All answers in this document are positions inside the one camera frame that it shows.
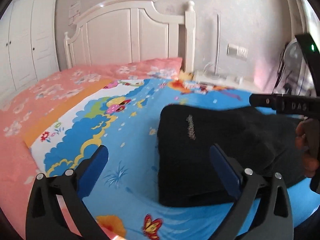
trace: folded black clothing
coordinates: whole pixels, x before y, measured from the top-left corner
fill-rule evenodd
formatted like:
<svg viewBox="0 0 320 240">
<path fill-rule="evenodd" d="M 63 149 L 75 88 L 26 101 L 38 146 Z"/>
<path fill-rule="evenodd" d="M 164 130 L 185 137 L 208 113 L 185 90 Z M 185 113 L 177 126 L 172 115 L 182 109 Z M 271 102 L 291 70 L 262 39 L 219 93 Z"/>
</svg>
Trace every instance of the folded black clothing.
<svg viewBox="0 0 320 240">
<path fill-rule="evenodd" d="M 191 207 L 234 201 L 209 160 L 215 143 L 243 168 L 262 176 L 279 172 L 287 187 L 297 184 L 304 179 L 302 152 L 294 145 L 299 122 L 251 106 L 225 111 L 166 106 L 157 133 L 159 202 Z"/>
</svg>

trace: silver bolt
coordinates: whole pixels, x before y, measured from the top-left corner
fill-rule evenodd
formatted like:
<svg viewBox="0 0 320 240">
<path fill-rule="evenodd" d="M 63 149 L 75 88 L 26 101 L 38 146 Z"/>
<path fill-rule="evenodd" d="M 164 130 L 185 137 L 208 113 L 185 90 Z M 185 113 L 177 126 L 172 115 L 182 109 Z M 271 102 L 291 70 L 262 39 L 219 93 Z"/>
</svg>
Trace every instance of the silver bolt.
<svg viewBox="0 0 320 240">
<path fill-rule="evenodd" d="M 250 168 L 246 168 L 244 169 L 244 173 L 247 175 L 252 175 L 253 174 L 253 170 L 251 170 Z"/>
<path fill-rule="evenodd" d="M 71 176 L 73 174 L 73 169 L 68 169 L 65 171 L 65 173 L 67 176 Z"/>
<path fill-rule="evenodd" d="M 43 177 L 44 177 L 44 176 L 43 176 L 43 173 L 39 173 L 39 174 L 36 176 L 36 178 L 39 179 L 39 180 L 40 180 L 40 179 L 43 179 Z"/>
<path fill-rule="evenodd" d="M 276 177 L 277 179 L 282 179 L 282 175 L 281 175 L 279 172 L 276 172 L 276 173 L 275 173 L 275 177 Z"/>
</svg>

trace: wardrobe door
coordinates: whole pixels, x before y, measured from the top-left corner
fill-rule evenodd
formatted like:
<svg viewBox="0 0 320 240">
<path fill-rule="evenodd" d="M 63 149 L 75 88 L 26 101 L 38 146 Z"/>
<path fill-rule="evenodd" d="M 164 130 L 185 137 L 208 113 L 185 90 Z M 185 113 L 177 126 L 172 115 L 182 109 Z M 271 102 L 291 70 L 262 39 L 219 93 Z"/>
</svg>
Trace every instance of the wardrobe door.
<svg viewBox="0 0 320 240">
<path fill-rule="evenodd" d="M 12 11 L 10 4 L 0 20 L 0 101 L 14 92 L 9 60 L 9 24 Z"/>
<path fill-rule="evenodd" d="M 9 28 L 9 54 L 16 89 L 36 79 L 31 48 L 31 14 L 33 0 L 13 4 Z"/>
<path fill-rule="evenodd" d="M 59 71 L 54 40 L 56 0 L 35 0 L 31 20 L 33 62 L 38 80 Z"/>
</svg>

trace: pillow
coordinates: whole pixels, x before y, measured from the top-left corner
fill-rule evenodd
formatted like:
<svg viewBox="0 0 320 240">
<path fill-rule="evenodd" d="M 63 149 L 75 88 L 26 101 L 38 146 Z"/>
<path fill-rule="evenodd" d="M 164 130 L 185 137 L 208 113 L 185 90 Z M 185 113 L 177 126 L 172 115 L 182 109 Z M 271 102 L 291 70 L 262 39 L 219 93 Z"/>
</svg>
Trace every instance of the pillow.
<svg viewBox="0 0 320 240">
<path fill-rule="evenodd" d="M 182 58 L 177 57 L 150 59 L 129 64 L 93 65 L 89 68 L 90 72 L 114 79 L 178 79 L 181 64 Z"/>
</svg>

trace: wall socket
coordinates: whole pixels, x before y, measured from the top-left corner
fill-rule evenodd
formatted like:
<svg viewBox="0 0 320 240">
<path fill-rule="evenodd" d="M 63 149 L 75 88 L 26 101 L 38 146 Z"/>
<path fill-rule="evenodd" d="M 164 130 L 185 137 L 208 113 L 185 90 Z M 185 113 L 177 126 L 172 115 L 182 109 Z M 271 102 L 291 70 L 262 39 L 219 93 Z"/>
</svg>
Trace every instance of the wall socket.
<svg viewBox="0 0 320 240">
<path fill-rule="evenodd" d="M 236 57 L 242 60 L 247 60 L 248 50 L 246 48 L 239 47 L 237 45 L 229 44 L 227 55 L 231 57 Z"/>
</svg>

